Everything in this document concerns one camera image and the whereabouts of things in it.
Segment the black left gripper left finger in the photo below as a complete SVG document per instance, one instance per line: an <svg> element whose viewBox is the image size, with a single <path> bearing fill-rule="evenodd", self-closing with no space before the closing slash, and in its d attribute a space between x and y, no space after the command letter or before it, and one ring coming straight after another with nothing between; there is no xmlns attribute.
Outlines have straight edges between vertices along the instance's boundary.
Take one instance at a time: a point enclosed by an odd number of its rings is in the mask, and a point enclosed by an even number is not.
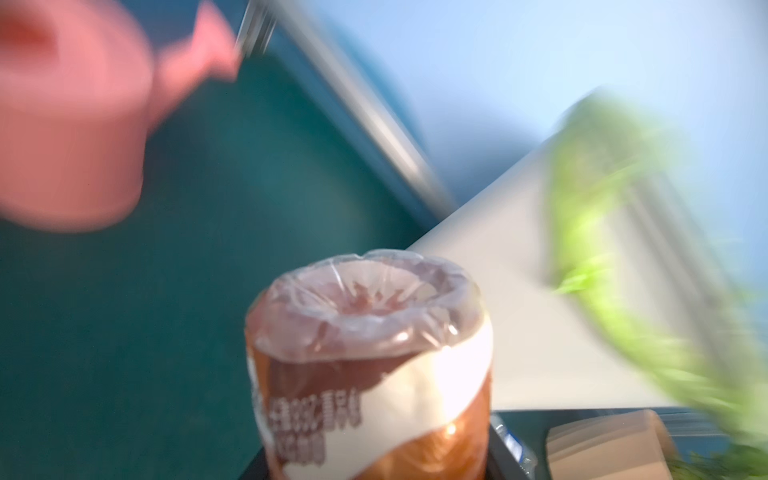
<svg viewBox="0 0 768 480"><path fill-rule="evenodd" d="M253 457L239 476L239 480L270 480L270 472L264 448L261 448Z"/></svg>

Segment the pink watering can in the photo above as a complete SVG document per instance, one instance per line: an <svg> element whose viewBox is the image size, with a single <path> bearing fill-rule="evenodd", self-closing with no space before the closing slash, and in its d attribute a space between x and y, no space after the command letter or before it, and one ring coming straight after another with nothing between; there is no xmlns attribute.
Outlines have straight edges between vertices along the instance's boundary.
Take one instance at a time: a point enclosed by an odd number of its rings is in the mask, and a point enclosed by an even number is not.
<svg viewBox="0 0 768 480"><path fill-rule="evenodd" d="M116 1L1 5L1 215L47 231L122 221L143 187L151 131L208 78L242 61L217 6L155 52Z"/></svg>

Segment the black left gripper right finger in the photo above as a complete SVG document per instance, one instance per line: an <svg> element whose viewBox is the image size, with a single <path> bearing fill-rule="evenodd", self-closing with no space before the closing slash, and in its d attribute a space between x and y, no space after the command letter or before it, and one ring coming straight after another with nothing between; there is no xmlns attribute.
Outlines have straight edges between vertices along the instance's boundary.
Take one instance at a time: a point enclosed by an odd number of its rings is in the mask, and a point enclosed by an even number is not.
<svg viewBox="0 0 768 480"><path fill-rule="evenodd" d="M491 424L484 478L486 480L530 480L501 442Z"/></svg>

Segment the aluminium frame left post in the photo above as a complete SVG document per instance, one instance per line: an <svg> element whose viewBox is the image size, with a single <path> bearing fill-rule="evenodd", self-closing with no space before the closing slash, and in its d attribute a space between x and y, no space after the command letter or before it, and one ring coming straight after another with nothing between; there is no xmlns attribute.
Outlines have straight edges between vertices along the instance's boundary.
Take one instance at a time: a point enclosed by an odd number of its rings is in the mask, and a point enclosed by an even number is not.
<svg viewBox="0 0 768 480"><path fill-rule="evenodd" d="M419 222L431 226L456 210L391 104L299 1L249 1L237 42L247 56L275 55Z"/></svg>

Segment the small bottle blue label back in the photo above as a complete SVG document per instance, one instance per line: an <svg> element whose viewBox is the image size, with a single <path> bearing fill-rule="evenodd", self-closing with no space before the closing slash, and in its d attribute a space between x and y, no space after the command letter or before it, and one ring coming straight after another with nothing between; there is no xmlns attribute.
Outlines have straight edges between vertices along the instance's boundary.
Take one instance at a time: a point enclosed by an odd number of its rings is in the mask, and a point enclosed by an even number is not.
<svg viewBox="0 0 768 480"><path fill-rule="evenodd" d="M496 413L491 414L490 424L522 471L529 479L534 480L538 465L538 459L534 452L508 430L503 419Z"/></svg>

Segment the white artificial flowers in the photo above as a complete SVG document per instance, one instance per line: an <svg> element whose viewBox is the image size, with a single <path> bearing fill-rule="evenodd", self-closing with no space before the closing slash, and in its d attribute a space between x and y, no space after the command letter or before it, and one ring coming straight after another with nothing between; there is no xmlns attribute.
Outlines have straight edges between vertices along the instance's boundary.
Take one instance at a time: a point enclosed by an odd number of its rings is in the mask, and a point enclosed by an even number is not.
<svg viewBox="0 0 768 480"><path fill-rule="evenodd" d="M711 456L692 454L688 461L669 458L667 467L673 479L766 479L767 452L732 444Z"/></svg>

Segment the beige ribbed flower pot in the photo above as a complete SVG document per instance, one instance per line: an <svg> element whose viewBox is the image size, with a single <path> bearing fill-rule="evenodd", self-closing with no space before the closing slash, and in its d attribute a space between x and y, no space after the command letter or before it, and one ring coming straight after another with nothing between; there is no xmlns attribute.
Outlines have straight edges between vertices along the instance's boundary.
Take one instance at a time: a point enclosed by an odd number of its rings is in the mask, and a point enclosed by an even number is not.
<svg viewBox="0 0 768 480"><path fill-rule="evenodd" d="M636 410L552 428L546 458L553 480L670 479L680 455L660 417Z"/></svg>

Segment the white waste bin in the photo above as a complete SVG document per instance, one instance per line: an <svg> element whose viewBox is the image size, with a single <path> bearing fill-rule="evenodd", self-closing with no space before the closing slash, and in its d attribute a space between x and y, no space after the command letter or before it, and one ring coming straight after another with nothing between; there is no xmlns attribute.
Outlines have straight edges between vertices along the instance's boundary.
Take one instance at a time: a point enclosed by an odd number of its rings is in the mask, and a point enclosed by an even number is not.
<svg viewBox="0 0 768 480"><path fill-rule="evenodd" d="M493 408L674 406L554 292L547 184L541 146L410 247L458 264L479 286L494 329Z"/></svg>

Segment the brown coffee bottle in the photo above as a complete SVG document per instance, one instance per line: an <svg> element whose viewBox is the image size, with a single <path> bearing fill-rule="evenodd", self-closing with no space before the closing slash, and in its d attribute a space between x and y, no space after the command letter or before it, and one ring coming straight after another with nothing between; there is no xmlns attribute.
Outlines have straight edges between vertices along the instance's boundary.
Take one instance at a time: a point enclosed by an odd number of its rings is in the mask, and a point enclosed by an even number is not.
<svg viewBox="0 0 768 480"><path fill-rule="evenodd" d="M493 329L469 274L376 250L287 272L245 318L273 479L481 479Z"/></svg>

